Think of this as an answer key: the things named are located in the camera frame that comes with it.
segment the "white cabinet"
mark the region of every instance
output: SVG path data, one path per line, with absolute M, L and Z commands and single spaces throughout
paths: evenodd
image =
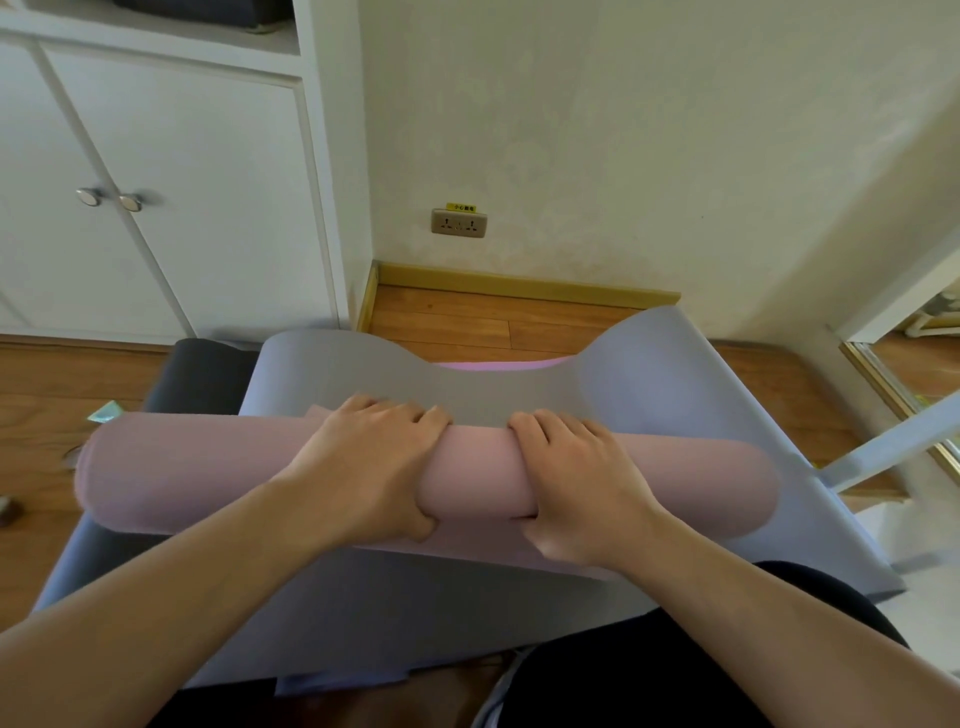
M 44 50 L 198 335 L 337 326 L 299 80 Z
M 0 38 L 0 328 L 182 337 L 124 213 L 77 198 L 104 180 L 75 131 L 31 44 Z

